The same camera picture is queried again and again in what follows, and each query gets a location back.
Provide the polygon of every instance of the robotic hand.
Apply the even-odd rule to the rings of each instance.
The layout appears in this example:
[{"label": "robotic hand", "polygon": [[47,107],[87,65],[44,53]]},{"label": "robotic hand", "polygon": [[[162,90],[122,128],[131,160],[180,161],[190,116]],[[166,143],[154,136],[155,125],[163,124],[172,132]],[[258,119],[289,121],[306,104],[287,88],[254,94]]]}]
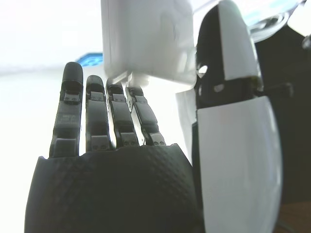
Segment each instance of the robotic hand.
[{"label": "robotic hand", "polygon": [[83,71],[68,63],[50,156],[40,157],[34,172],[25,232],[271,233],[280,142],[233,2],[221,1],[204,18],[196,63],[208,69],[194,87],[193,166],[177,144],[166,146],[140,86],[129,83],[126,98],[120,82],[108,79],[104,87],[94,75],[86,82],[86,153],[79,156]]}]

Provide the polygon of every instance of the brown floor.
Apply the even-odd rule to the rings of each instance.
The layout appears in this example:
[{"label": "brown floor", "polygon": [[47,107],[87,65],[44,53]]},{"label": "brown floor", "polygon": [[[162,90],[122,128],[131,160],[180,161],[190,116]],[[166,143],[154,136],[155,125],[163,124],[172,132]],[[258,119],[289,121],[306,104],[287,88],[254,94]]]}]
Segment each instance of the brown floor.
[{"label": "brown floor", "polygon": [[[311,202],[284,204],[279,219],[295,230],[295,233],[311,233]],[[276,227],[274,233],[288,233]]]}]

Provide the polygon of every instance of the textured rubber surface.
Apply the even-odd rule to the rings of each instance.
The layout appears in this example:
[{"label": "textured rubber surface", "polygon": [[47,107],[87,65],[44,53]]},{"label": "textured rubber surface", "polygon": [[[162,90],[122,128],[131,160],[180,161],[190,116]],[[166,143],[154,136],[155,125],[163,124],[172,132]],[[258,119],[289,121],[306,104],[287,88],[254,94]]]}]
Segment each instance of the textured rubber surface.
[{"label": "textured rubber surface", "polygon": [[178,145],[39,157],[26,233],[190,233],[192,167]]}]

